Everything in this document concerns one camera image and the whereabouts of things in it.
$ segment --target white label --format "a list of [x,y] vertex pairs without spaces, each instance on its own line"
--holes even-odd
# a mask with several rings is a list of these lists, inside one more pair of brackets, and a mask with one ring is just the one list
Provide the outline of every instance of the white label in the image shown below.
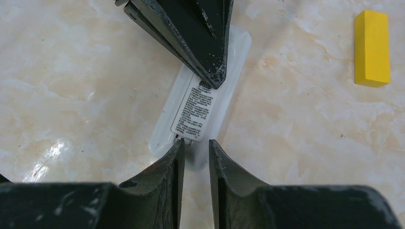
[[219,89],[212,89],[193,74],[171,131],[193,141],[202,141],[218,93]]

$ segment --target yellow rectangular block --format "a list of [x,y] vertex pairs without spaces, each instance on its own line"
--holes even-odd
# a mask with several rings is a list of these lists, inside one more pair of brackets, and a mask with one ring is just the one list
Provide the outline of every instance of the yellow rectangular block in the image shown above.
[[354,68],[357,84],[390,83],[388,15],[365,10],[354,19]]

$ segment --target white rectangular object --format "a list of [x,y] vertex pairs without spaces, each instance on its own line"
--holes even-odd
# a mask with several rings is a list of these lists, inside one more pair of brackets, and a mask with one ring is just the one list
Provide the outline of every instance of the white rectangular object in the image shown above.
[[227,76],[217,89],[204,88],[201,80],[183,64],[149,141],[149,150],[162,157],[178,138],[188,143],[188,168],[200,170],[208,161],[208,141],[217,139],[245,64],[252,39],[248,32],[231,26]]

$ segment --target yellow block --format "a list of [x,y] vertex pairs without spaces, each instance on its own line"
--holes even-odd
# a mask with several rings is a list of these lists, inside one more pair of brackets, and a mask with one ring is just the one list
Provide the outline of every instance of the yellow block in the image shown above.
[[354,82],[370,87],[390,83],[388,16],[365,10],[354,19]]

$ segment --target marble surface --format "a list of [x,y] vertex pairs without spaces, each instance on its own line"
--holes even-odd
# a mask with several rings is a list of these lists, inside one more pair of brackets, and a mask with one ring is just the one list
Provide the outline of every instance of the marble surface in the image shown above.
[[[392,83],[353,82],[353,18],[389,15]],[[405,2],[235,0],[253,44],[219,142],[270,184],[365,184],[405,225]],[[0,4],[0,172],[112,181],[148,140],[181,62],[112,0]],[[186,171],[181,228],[213,228],[208,169]]]

